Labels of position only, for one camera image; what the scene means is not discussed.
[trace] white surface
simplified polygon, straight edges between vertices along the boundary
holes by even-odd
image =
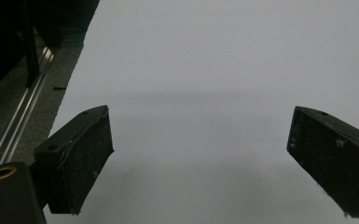
[[[102,0],[52,132],[97,105],[116,152],[48,223],[359,223],[285,149],[295,105],[359,128],[359,1]]]

